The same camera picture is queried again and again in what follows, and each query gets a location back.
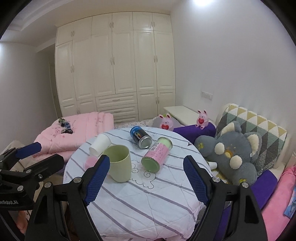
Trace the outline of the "blue black CoolTowel can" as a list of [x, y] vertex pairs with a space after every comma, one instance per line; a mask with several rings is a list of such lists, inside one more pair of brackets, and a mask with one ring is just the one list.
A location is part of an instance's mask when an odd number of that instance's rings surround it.
[[152, 144], [152, 137], [140, 126], [132, 127], [130, 136], [140, 149], [147, 149]]

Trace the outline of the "pink bunny plush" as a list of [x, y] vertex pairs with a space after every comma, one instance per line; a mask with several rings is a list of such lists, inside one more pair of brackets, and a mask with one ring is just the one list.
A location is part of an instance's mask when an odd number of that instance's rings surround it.
[[201, 130], [203, 130], [209, 124], [208, 114], [205, 110], [203, 111], [198, 110], [198, 114], [199, 116], [196, 121], [196, 127], [199, 127]]
[[163, 130], [173, 131], [174, 129], [174, 122], [169, 113], [162, 115], [159, 114], [159, 118], [161, 119], [161, 123], [159, 124], [159, 128]]

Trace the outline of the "white paper cup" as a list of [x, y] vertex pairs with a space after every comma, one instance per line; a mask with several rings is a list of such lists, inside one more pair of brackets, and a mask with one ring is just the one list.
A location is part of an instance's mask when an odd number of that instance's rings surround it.
[[92, 156], [99, 157], [110, 145], [111, 140], [109, 137], [100, 133], [89, 147], [89, 152]]

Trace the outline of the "pink translucent plastic cup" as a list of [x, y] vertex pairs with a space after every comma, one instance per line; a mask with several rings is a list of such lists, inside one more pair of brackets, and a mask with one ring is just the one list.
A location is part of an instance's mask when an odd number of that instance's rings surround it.
[[92, 168], [97, 161], [98, 161], [98, 157], [89, 156], [86, 162], [84, 163], [84, 169], [87, 170], [88, 168]]

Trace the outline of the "grey plush elephant toy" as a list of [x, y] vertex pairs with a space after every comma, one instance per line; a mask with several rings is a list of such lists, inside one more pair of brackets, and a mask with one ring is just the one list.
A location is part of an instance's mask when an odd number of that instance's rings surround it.
[[233, 121], [224, 127], [217, 137], [199, 136], [194, 146], [210, 162], [216, 162], [218, 170], [233, 185], [247, 182], [252, 185], [258, 178], [253, 161], [259, 146], [252, 146], [255, 135], [241, 133], [238, 122]]

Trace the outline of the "triangle pattern quilted cushion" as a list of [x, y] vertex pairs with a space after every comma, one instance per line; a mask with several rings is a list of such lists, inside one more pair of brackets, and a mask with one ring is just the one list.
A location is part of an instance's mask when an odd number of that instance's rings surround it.
[[251, 142], [253, 147], [259, 146], [255, 154], [257, 159], [253, 161], [258, 175], [270, 168], [286, 165], [285, 153], [290, 135], [285, 128], [243, 106], [229, 103], [221, 108], [217, 116], [216, 135], [219, 136], [222, 129], [233, 121], [239, 123], [241, 133], [255, 135]]

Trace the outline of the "light green plastic cup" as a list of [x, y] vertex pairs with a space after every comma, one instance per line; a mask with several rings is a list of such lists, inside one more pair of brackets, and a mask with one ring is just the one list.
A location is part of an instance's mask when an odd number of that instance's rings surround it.
[[112, 145], [103, 154], [109, 158], [109, 175], [111, 178], [118, 183], [129, 181], [132, 173], [132, 162], [128, 147], [124, 145]]

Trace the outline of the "small white cup by plush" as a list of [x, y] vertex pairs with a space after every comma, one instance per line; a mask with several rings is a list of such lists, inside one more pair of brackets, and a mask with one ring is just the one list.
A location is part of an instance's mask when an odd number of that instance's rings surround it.
[[217, 163], [216, 162], [208, 162], [209, 168], [211, 170], [214, 170], [217, 168]]

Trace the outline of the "cream white wardrobe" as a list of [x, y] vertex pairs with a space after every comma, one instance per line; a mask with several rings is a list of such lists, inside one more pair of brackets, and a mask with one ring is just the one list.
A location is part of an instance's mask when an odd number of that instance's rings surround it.
[[171, 18], [121, 12], [63, 25], [55, 72], [63, 116], [107, 111], [121, 123], [162, 114], [175, 105]]

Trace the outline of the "pink green labelled can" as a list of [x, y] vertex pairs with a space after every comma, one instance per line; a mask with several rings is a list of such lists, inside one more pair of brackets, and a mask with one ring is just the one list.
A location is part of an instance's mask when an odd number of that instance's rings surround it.
[[160, 137], [142, 157], [141, 163], [144, 169], [151, 173], [157, 173], [164, 164], [173, 144], [169, 138]]

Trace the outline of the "folded pink quilt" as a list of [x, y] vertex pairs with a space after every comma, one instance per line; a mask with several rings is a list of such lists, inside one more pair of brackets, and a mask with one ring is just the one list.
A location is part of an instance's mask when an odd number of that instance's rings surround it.
[[42, 146], [34, 159], [41, 161], [53, 154], [59, 154], [68, 162], [74, 152], [87, 140], [99, 133], [114, 129], [114, 118], [111, 113], [91, 112], [64, 118], [70, 124], [72, 134], [65, 133], [58, 120], [43, 130], [35, 139]]

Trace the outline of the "heart pattern bed sheet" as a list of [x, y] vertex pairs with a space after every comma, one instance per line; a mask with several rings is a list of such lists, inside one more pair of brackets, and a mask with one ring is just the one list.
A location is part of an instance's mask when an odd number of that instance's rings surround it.
[[114, 122], [114, 128], [131, 128], [133, 126], [149, 126], [151, 127], [154, 122], [154, 118], [148, 120], [141, 120], [141, 121], [128, 121], [128, 122]]

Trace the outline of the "white wall socket plate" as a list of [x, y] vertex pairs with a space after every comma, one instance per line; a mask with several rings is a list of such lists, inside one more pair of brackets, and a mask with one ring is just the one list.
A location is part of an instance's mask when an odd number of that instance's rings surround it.
[[213, 94], [205, 92], [205, 91], [201, 91], [201, 97], [208, 99], [208, 100], [212, 100]]

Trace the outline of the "purple blanket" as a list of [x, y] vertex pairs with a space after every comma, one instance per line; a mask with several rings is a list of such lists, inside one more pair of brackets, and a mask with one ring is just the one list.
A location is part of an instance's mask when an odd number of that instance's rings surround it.
[[212, 123], [209, 123], [204, 129], [201, 129], [200, 126], [196, 127], [195, 125], [181, 126], [174, 128], [173, 132], [178, 133], [189, 142], [194, 144], [196, 138], [199, 136], [215, 137], [216, 127]]

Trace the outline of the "dark keys bundle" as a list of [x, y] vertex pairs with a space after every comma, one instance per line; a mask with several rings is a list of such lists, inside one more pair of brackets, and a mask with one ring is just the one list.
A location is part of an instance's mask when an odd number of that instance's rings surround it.
[[71, 128], [71, 125], [67, 120], [65, 120], [64, 118], [59, 118], [58, 123], [62, 127], [61, 133], [73, 134], [73, 130]]

